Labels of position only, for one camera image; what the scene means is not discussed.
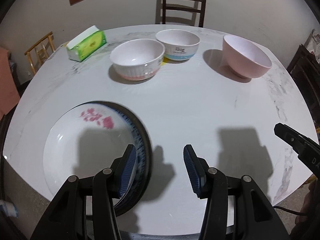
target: plate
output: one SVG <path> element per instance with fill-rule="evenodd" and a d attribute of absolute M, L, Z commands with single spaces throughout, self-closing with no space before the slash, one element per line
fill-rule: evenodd
<path fill-rule="evenodd" d="M 44 147 L 47 185 L 55 195 L 70 175 L 86 178 L 110 167 L 135 145 L 137 160 L 131 187 L 115 204 L 116 215 L 132 208 L 141 198 L 151 175 L 151 145 L 139 119 L 112 102 L 81 104 L 66 112 L 51 128 Z"/>

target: white wall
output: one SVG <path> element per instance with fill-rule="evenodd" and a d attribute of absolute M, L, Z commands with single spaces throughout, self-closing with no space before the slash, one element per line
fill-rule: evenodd
<path fill-rule="evenodd" d="M 156 0 L 16 0 L 0 24 L 0 46 L 12 52 L 23 82 L 25 50 L 50 31 L 59 46 L 86 28 L 154 24 Z M 204 27 L 268 47 L 287 67 L 312 28 L 320 25 L 304 0 L 207 0 Z"/>

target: pink floral pattern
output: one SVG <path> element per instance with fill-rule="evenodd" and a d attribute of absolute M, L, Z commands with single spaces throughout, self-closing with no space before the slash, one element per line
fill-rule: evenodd
<path fill-rule="evenodd" d="M 80 117 L 83 118 L 85 122 L 97 121 L 97 125 L 102 125 L 102 127 L 106 129 L 112 129 L 114 127 L 114 123 L 111 116 L 103 118 L 102 114 L 95 113 L 94 108 L 89 108 L 87 109 L 87 111 L 83 111 Z"/>

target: round table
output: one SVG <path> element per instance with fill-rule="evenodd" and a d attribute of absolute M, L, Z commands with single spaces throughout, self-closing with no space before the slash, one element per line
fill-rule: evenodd
<path fill-rule="evenodd" d="M 197 34 L 194 57 L 164 62 L 149 80 L 129 82 L 112 68 L 109 55 L 119 44 L 155 38 L 164 29 Z M 44 178 L 43 151 L 55 122 L 88 101 L 122 104 L 144 123 L 153 147 L 153 173 L 140 202 L 117 218 L 124 231 L 153 235 L 200 232 L 206 200 L 192 192 L 183 147 L 228 176 L 252 176 L 275 205 L 311 174 L 297 154 L 274 135 L 278 122 L 317 141 L 307 105 L 294 81 L 272 52 L 258 45 L 272 68 L 250 82 L 233 75 L 222 59 L 225 33 L 190 26 L 141 25 L 105 31 L 108 43 L 83 62 L 68 59 L 61 46 L 23 94 L 9 126 L 3 155 L 37 192 L 53 198 Z M 233 224 L 229 202 L 228 225 Z"/>

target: floor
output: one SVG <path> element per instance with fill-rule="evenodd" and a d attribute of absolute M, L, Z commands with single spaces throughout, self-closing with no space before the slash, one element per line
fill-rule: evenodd
<path fill-rule="evenodd" d="M 29 239 L 49 201 L 32 189 L 12 168 L 4 163 L 4 188 L 6 199 L 10 199 L 18 208 L 19 218 L 12 221 Z M 297 189 L 289 197 L 279 203 L 285 208 L 300 211 L 308 186 Z M 294 227 L 295 216 L 276 210 L 288 232 Z"/>

